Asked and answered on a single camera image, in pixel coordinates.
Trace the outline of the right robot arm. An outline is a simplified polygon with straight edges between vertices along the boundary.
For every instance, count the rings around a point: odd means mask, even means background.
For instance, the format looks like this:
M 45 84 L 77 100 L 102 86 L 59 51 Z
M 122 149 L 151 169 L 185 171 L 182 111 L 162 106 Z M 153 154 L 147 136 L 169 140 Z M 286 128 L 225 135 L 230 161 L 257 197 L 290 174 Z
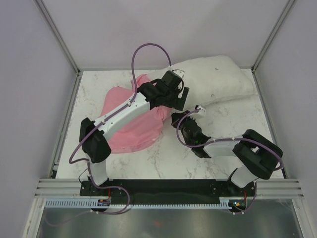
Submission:
M 199 158 L 236 157 L 242 166 L 228 178 L 226 189 L 231 195 L 239 195 L 244 188 L 257 179 L 270 179 L 274 171 L 283 167 L 282 150 L 253 129 L 232 138 L 212 139 L 203 134 L 192 112 L 173 113 L 171 125 L 176 129 L 180 143 L 192 150 Z

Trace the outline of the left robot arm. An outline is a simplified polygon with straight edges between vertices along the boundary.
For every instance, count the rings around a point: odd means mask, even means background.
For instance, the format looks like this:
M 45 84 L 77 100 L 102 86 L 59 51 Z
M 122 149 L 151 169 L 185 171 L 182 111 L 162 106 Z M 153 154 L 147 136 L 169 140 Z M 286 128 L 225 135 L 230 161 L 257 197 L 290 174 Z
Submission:
M 82 120 L 80 146 L 88 156 L 88 171 L 93 181 L 91 190 L 96 195 L 104 195 L 108 190 L 106 159 L 112 152 L 108 141 L 130 121 L 155 107 L 183 110 L 189 92 L 184 76 L 183 70 L 169 70 L 161 79 L 136 87 L 130 98 L 104 116 Z

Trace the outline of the white pillow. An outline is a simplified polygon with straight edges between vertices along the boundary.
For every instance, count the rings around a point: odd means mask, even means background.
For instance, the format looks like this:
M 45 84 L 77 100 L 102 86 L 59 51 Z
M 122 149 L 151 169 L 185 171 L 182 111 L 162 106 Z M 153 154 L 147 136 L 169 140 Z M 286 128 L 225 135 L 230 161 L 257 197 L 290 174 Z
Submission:
M 185 110 L 255 94 L 253 82 L 227 56 L 190 59 L 173 68 L 184 71 L 184 86 L 189 88 Z

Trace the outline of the pink satin pillowcase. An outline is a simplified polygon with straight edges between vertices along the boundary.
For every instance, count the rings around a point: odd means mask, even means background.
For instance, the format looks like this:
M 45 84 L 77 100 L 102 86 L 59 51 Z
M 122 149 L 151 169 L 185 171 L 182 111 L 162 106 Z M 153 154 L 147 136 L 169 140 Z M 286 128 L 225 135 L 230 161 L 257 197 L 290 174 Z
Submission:
M 124 103 L 134 89 L 112 87 L 105 96 L 101 116 Z M 159 138 L 163 130 L 163 122 L 170 116 L 171 108 L 156 107 L 130 121 L 118 130 L 108 141 L 114 154 L 132 153 L 144 150 Z

